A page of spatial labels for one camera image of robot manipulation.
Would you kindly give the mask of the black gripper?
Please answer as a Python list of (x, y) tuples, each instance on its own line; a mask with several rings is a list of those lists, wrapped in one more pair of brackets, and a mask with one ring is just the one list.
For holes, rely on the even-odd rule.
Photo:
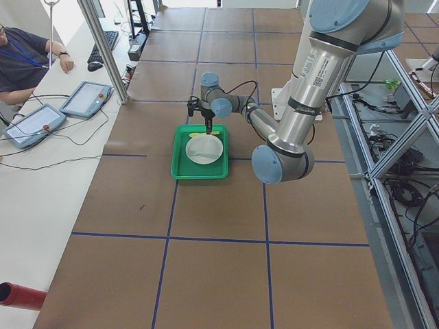
[(206, 134), (209, 134), (213, 131), (213, 112), (210, 108), (201, 107), (202, 116), (205, 118), (205, 128)]

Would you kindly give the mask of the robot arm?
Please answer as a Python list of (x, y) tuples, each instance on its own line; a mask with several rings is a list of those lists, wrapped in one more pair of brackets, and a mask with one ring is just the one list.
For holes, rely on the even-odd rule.
[(224, 92), (219, 77), (204, 73), (194, 108), (211, 132), (213, 117), (240, 114), (265, 140), (252, 153), (252, 169), (265, 184), (306, 177), (314, 157), (305, 139), (325, 99), (339, 85), (344, 65), (359, 54), (384, 52), (403, 39), (403, 1), (311, 1), (283, 93), (285, 109), (275, 121), (251, 97)]

